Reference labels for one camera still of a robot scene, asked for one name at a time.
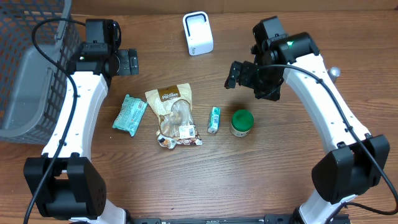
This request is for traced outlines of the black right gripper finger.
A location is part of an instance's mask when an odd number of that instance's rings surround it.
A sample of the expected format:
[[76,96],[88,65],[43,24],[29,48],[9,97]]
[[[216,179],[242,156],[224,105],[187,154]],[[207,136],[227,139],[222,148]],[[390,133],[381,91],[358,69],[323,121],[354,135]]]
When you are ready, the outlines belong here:
[[224,87],[226,89],[235,88],[236,87],[236,75],[229,75],[224,83]]
[[229,70],[229,75],[231,77],[238,77],[239,74],[241,73],[242,69],[243,69],[243,63],[234,61],[231,64],[231,68]]

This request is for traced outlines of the green lid jar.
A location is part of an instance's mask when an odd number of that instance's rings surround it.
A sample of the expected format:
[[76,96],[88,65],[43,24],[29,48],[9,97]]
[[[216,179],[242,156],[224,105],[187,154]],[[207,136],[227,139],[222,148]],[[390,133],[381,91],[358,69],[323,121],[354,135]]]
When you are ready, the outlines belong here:
[[237,110],[230,123],[230,131],[236,137],[244,137],[254,126],[254,117],[248,110]]

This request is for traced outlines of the small teal gum pack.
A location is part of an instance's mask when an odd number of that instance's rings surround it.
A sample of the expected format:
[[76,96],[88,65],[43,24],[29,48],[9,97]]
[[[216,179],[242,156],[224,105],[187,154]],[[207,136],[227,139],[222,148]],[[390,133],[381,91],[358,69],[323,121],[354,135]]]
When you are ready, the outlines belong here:
[[221,108],[212,107],[208,121],[208,132],[215,134],[220,127]]

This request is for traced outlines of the green wet wipes pack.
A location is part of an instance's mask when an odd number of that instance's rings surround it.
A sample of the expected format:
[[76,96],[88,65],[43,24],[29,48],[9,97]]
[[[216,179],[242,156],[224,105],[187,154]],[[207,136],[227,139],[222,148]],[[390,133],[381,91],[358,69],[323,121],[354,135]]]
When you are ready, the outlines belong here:
[[127,131],[131,137],[134,137],[146,108],[146,102],[126,95],[112,128]]

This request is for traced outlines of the beige snack pouch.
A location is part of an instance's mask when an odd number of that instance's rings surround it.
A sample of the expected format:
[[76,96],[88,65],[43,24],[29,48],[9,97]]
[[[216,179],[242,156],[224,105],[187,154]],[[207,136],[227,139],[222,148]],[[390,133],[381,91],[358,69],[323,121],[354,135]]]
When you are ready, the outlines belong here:
[[192,89],[188,83],[145,92],[159,121],[157,141],[162,147],[201,146],[202,140],[192,116]]

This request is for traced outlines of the yellow liquid plastic bottle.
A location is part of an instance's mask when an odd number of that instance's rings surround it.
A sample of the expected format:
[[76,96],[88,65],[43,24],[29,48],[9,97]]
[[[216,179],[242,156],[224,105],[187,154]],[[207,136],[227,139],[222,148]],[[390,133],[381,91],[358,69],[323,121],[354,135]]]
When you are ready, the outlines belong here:
[[333,83],[336,83],[338,77],[341,75],[341,70],[338,67],[331,67],[328,69],[328,75]]

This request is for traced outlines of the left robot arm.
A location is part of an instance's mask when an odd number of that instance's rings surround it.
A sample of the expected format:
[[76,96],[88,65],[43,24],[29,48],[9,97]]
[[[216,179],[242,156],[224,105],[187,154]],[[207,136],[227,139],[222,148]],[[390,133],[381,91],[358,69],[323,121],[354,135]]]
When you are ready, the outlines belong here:
[[40,157],[29,157],[24,177],[32,193],[24,222],[34,207],[43,217],[72,223],[132,223],[128,210],[115,206],[106,196],[106,184],[91,163],[91,143],[101,105],[111,80],[118,75],[122,41],[119,24],[111,19],[83,22],[86,40],[63,68],[38,46],[34,47],[67,77],[67,89],[56,127]]

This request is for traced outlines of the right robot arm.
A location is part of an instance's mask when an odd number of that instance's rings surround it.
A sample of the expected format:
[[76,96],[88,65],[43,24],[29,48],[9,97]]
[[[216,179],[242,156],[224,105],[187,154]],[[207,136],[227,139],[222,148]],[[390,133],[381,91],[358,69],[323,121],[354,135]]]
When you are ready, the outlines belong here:
[[290,215],[266,215],[266,223],[348,223],[342,208],[387,180],[390,151],[383,135],[374,136],[348,108],[336,89],[337,69],[326,68],[312,39],[286,33],[278,17],[261,20],[252,30],[253,62],[233,62],[226,88],[251,88],[258,99],[277,101],[283,84],[293,89],[322,140],[324,158],[312,169],[314,191]]

